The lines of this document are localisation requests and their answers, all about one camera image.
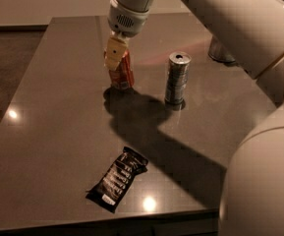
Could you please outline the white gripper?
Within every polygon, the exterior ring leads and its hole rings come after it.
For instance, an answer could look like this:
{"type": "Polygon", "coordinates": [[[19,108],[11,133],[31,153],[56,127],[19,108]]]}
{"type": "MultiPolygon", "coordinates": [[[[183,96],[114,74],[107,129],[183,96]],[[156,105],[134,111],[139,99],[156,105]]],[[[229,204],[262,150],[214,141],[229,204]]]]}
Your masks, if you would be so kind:
{"type": "Polygon", "coordinates": [[[128,37],[142,31],[149,15],[148,0],[110,0],[108,24],[112,31],[109,36],[105,67],[115,71],[129,46],[128,37]]]}

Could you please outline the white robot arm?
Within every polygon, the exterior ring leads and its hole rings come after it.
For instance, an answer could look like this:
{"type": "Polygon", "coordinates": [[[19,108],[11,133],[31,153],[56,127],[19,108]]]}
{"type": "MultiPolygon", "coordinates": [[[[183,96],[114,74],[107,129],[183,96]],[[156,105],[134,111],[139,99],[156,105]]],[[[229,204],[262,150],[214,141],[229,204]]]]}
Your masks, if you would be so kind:
{"type": "MultiPolygon", "coordinates": [[[[115,69],[153,0],[110,0],[105,64],[115,69]]],[[[181,0],[235,59],[227,84],[254,127],[230,155],[219,204],[219,236],[284,236],[284,0],[181,0]],[[273,105],[254,112],[257,103],[273,105]]]]}

